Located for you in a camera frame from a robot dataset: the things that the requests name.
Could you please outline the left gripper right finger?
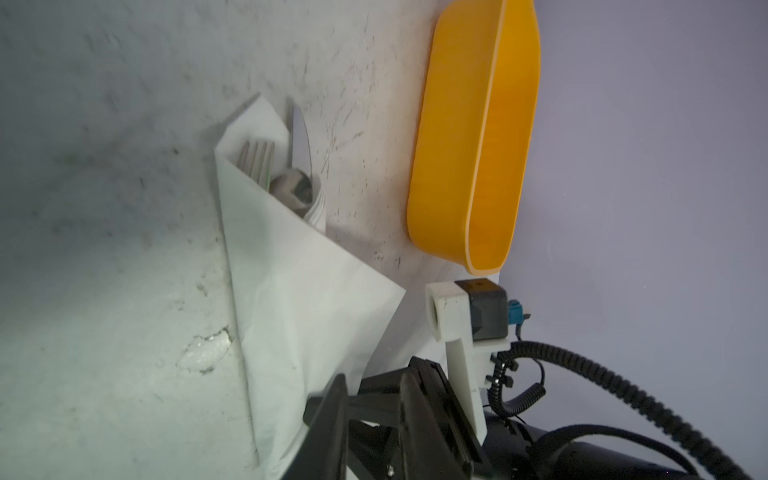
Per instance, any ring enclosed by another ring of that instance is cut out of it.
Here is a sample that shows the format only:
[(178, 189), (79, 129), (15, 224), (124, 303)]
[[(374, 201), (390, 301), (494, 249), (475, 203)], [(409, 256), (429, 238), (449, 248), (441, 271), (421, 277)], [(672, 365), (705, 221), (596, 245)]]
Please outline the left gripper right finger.
[(400, 381), (398, 436), (405, 479), (464, 479), (413, 374)]

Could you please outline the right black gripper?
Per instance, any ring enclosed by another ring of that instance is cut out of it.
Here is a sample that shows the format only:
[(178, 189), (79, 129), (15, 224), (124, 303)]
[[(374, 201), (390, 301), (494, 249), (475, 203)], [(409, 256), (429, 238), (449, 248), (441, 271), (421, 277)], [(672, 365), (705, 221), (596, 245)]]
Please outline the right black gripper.
[[(545, 432), (513, 419), (485, 415), (483, 449), (495, 479), (535, 479), (527, 448)], [(677, 467), (666, 467), (586, 442), (572, 442), (551, 458), (553, 479), (691, 479)]]

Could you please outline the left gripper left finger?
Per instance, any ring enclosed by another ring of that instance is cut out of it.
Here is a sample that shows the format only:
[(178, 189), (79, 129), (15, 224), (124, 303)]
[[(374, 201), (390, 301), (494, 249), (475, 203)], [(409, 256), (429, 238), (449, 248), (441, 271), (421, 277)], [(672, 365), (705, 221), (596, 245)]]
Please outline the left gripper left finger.
[(308, 431), (284, 480), (342, 480), (346, 478), (348, 449), (348, 390), (344, 374), (330, 382), (323, 396), (307, 400), (304, 420)]

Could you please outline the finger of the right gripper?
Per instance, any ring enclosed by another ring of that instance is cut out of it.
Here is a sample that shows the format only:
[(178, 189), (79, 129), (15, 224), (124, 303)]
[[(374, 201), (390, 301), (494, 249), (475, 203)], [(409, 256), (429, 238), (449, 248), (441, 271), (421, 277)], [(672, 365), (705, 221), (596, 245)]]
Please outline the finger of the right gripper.
[(480, 443), (442, 367), (414, 357), (407, 367), (364, 379), (348, 393), (347, 471), (358, 479), (405, 479), (398, 436), (400, 381), (413, 374), (464, 479), (480, 476)]

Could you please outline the white paper napkin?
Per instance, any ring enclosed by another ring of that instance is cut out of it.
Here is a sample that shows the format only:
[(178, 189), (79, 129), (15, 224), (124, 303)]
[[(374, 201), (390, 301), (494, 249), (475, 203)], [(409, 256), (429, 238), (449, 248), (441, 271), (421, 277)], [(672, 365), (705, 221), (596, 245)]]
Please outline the white paper napkin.
[(337, 375), (358, 390), (405, 292), (238, 168), (245, 144), (259, 141), (286, 165), (288, 129), (263, 97), (227, 126), (214, 154), (257, 475), (278, 479), (305, 437), (307, 399)]

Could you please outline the silver spoon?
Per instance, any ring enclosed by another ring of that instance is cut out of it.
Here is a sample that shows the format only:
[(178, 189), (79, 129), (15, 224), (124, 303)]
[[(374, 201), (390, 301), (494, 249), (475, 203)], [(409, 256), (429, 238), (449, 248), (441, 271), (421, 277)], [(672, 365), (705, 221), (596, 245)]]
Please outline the silver spoon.
[(293, 213), (303, 218), (314, 202), (310, 177), (299, 169), (288, 169), (270, 183), (270, 194)]

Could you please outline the silver knife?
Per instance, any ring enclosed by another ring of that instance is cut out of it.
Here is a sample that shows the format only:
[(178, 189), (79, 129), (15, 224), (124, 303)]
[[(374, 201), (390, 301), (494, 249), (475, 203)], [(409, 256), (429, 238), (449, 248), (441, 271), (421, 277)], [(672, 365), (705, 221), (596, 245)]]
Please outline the silver knife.
[(306, 122), (301, 108), (294, 104), (291, 112), (291, 160), (293, 169), (312, 178), (311, 148)]

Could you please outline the silver fork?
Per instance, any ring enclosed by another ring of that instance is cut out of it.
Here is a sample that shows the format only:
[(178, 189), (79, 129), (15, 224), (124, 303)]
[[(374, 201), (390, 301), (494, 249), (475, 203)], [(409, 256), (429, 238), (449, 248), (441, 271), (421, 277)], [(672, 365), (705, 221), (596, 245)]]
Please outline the silver fork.
[(274, 154), (275, 144), (272, 141), (247, 141), (235, 165), (262, 189), (269, 190)]

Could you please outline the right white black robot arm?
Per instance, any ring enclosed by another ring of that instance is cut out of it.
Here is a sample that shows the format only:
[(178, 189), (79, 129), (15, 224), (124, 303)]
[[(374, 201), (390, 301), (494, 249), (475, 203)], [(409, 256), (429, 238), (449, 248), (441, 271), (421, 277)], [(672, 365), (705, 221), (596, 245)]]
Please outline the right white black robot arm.
[[(709, 438), (637, 385), (553, 345), (516, 341), (446, 347), (441, 366), (413, 358), (366, 378), (359, 394), (342, 377), (306, 403), (308, 433), (290, 479), (743, 479)], [(518, 420), (502, 398), (520, 360), (572, 372), (662, 430), (662, 443), (627, 430), (575, 424), (551, 431)]]

